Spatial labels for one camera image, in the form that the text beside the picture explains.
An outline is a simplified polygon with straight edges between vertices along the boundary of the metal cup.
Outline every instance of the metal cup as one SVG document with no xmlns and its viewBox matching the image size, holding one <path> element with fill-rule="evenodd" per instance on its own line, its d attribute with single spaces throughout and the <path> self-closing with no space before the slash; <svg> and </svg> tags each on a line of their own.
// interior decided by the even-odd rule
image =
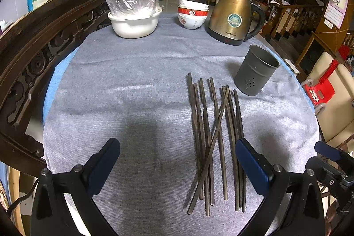
<svg viewBox="0 0 354 236">
<path fill-rule="evenodd" d="M 278 67 L 278 60 L 270 52 L 252 44 L 235 76 L 235 84 L 245 95 L 255 96 Z"/>
</svg>

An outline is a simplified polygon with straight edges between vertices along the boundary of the table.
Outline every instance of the table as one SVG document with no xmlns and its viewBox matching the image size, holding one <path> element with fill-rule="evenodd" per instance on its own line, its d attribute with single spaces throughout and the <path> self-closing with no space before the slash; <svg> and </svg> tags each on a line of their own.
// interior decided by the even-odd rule
<svg viewBox="0 0 354 236">
<path fill-rule="evenodd" d="M 68 65 L 45 122 L 49 169 L 58 173 L 84 164 L 115 137 L 121 155 L 94 200 L 118 235 L 237 235 L 262 197 L 248 181 L 246 212 L 234 211 L 225 119 L 229 200 L 223 200 L 215 147 L 211 216 L 205 216 L 201 200 L 187 215 L 196 186 L 187 74 L 192 73 L 194 82 L 205 81 L 212 127 L 214 104 L 206 80 L 213 77 L 220 105 L 218 88 L 229 84 L 235 89 L 233 76 L 250 44 L 263 46 L 255 38 L 230 46 L 211 38 L 204 26 L 187 30 L 176 15 L 164 14 L 144 38 L 122 39 L 111 26 L 90 34 Z M 239 98 L 245 137 L 257 152 L 271 164 L 302 173 L 316 154 L 319 130 L 313 108 L 289 68 L 280 66 L 257 96 L 239 92 Z"/>
</svg>

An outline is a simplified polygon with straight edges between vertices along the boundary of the metal chopstick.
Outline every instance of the metal chopstick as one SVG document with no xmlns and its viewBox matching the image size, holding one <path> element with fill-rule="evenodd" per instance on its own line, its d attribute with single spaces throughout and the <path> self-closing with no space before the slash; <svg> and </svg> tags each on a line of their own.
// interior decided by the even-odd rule
<svg viewBox="0 0 354 236">
<path fill-rule="evenodd" d="M 200 79 L 200 99 L 203 103 L 203 121 L 204 121 L 204 132 L 206 136 L 206 150 L 209 150 L 209 146 L 211 144 L 211 136 L 210 136 L 210 127 L 209 127 L 209 118 L 208 118 L 208 108 L 206 106 L 206 97 L 204 91 L 203 79 Z M 213 160 L 211 160 L 209 167 L 209 191 L 210 191 L 210 205 L 215 204 L 215 195 L 214 195 L 214 166 Z"/>
<path fill-rule="evenodd" d="M 241 117 L 241 110 L 240 110 L 240 103 L 239 103 L 239 97 L 237 95 L 236 89 L 234 90 L 234 97 L 235 97 L 235 105 L 236 105 L 236 120 L 238 123 L 238 128 L 239 128 L 239 137 L 244 138 L 244 131 L 243 131 L 243 125 L 242 125 L 242 117 Z M 247 176 L 244 172 L 244 170 L 241 167 L 242 171 L 242 212 L 246 211 L 246 187 L 247 187 Z"/>
<path fill-rule="evenodd" d="M 195 83 L 194 84 L 194 92 L 195 92 L 195 100 L 197 104 L 197 117 L 198 117 L 198 124 L 199 124 L 199 133 L 200 133 L 200 139 L 201 139 L 201 165 L 204 165 L 205 163 L 205 134 L 204 134 L 204 128 L 203 128 L 203 120 L 201 116 L 201 110 L 200 110 L 200 103 L 199 103 L 199 95 L 198 95 L 198 86 Z M 202 169 L 202 173 L 204 172 L 204 169 L 208 171 L 209 165 L 204 166 Z M 210 216 L 210 194 L 209 194 L 209 179 L 208 177 L 204 179 L 204 198 L 205 198 L 205 215 Z"/>
<path fill-rule="evenodd" d="M 213 101 L 214 101 L 214 116 L 215 116 L 215 121 L 217 121 L 218 117 L 219 117 L 218 100 L 216 98 L 216 92 L 215 92 L 213 78 L 211 77 L 209 80 L 210 80 L 211 94 L 213 96 Z M 226 163 L 225 163 L 225 153 L 224 153 L 224 142 L 222 139 L 222 130 L 221 129 L 219 130 L 219 134 L 218 134 L 218 144 L 219 144 L 219 152 L 220 152 L 222 187 L 223 187 L 223 192 L 224 192 L 224 200 L 227 200 L 228 196 L 227 196 Z"/>
<path fill-rule="evenodd" d="M 235 116 L 235 110 L 234 110 L 234 105 L 232 103 L 232 95 L 231 93 L 229 94 L 229 103 L 230 103 L 230 113 L 231 113 L 231 118 L 232 118 L 232 123 L 233 123 L 233 126 L 234 126 L 234 134 L 235 134 L 235 142 L 234 142 L 234 145 L 236 145 L 236 141 L 239 140 L 239 129 L 238 129 L 238 126 L 237 126 L 237 121 L 236 121 L 236 116 Z M 242 207 L 242 167 L 238 161 L 238 159 L 236 158 L 236 162 L 237 162 L 237 169 L 238 169 L 238 183 L 239 183 L 239 208 Z"/>
<path fill-rule="evenodd" d="M 193 80 L 192 80 L 192 74 L 189 72 L 188 73 L 188 78 L 187 78 L 187 83 L 188 83 L 188 88 L 189 88 L 189 93 L 190 93 L 190 105 L 192 107 L 192 128 L 193 128 L 193 134 L 194 134 L 194 142 L 195 142 L 195 151 L 196 151 L 196 160 L 197 160 L 197 172 L 198 172 L 198 179 L 200 179 L 201 176 L 201 164 L 200 164 L 200 141 L 199 141 L 199 130 L 198 130 L 198 120 L 197 120 L 197 112 L 195 110 L 195 93 L 194 93 L 194 86 L 193 86 Z M 203 191 L 201 190 L 199 199 L 203 200 Z"/>
<path fill-rule="evenodd" d="M 223 94 L 226 91 L 225 86 L 222 88 Z M 234 186 L 235 186 L 235 210 L 238 211 L 240 209 L 240 186 L 239 186 L 239 173 L 238 173 L 238 166 L 237 166 L 237 158 L 235 154 L 235 131 L 232 123 L 231 112 L 230 112 L 230 103 L 229 97 L 224 99 L 226 101 L 226 121 L 230 129 L 230 146 L 231 146 L 231 156 L 232 156 L 232 168 L 234 172 Z"/>
<path fill-rule="evenodd" d="M 227 99 L 227 97 L 229 95 L 229 92 L 230 92 L 230 90 L 226 89 L 226 93 L 225 93 L 224 99 Z M 226 102 L 227 101 L 223 101 L 223 103 L 221 105 L 220 115 L 219 115 L 219 118 L 218 118 L 218 121 L 217 121 L 217 124 L 216 124 L 216 127 L 215 127 L 213 138 L 211 140 L 211 145 L 210 145 L 210 148 L 209 148 L 209 151 L 208 151 L 208 156 L 206 158 L 206 161 L 205 161 L 205 164 L 204 164 L 204 167 L 203 167 L 203 170 L 202 170 L 200 181 L 199 181 L 199 183 L 197 185 L 197 188 L 196 188 L 196 190 L 194 192 L 192 201 L 191 201 L 191 203 L 189 205 L 189 208 L 187 210 L 188 214 L 192 214 L 193 213 L 195 204 L 197 203 L 197 200 L 198 200 L 199 191 L 201 190 L 203 182 L 204 182 L 204 180 L 206 179 L 206 177 L 208 175 L 208 167 L 210 166 L 210 163 L 211 163 L 211 157 L 212 157 L 212 154 L 213 154 L 213 151 L 214 151 L 216 138 L 217 138 L 217 135 L 219 134 L 219 130 L 220 130 L 220 127 L 221 127 L 221 120 L 222 120 L 222 116 L 224 114 Z"/>
</svg>

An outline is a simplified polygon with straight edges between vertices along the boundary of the electric kettle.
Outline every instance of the electric kettle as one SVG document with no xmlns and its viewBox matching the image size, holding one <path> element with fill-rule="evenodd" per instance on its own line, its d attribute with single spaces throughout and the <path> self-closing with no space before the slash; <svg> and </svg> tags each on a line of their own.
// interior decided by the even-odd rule
<svg viewBox="0 0 354 236">
<path fill-rule="evenodd" d="M 252 13 L 259 14 L 258 24 L 251 32 Z M 211 14 L 208 33 L 211 37 L 235 46 L 254 37 L 264 25 L 266 15 L 250 0 L 219 0 Z"/>
</svg>

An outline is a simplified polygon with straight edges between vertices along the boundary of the screw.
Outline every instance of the screw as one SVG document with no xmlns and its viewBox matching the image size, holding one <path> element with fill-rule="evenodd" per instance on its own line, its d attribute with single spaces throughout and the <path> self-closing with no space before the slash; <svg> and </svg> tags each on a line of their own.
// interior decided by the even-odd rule
<svg viewBox="0 0 354 236">
<path fill-rule="evenodd" d="M 49 170 L 47 168 L 43 168 L 42 171 L 41 171 L 41 175 L 42 176 L 47 176 Z"/>
<path fill-rule="evenodd" d="M 81 164 L 75 165 L 73 168 L 74 172 L 80 172 L 82 170 L 83 166 Z"/>
<path fill-rule="evenodd" d="M 282 172 L 283 167 L 282 167 L 280 164 L 275 164 L 275 165 L 273 166 L 273 169 L 274 169 L 275 171 L 277 171 L 277 172 Z"/>
<path fill-rule="evenodd" d="M 307 169 L 306 172 L 307 172 L 307 174 L 310 175 L 310 176 L 315 175 L 315 173 L 313 172 L 312 169 Z"/>
</svg>

